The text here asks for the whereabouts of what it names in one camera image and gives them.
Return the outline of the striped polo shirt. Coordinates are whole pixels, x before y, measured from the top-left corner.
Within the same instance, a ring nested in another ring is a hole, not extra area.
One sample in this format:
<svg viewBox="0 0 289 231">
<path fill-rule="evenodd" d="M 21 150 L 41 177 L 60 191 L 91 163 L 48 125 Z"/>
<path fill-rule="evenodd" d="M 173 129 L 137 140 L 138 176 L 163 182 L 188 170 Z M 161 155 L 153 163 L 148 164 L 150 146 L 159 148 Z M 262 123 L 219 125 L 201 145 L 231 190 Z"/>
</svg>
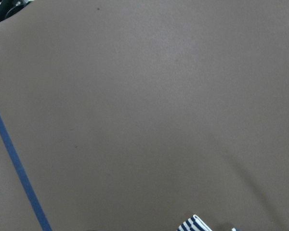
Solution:
<svg viewBox="0 0 289 231">
<path fill-rule="evenodd" d="M 196 214 L 184 221 L 177 231 L 212 231 L 212 229 Z"/>
</svg>

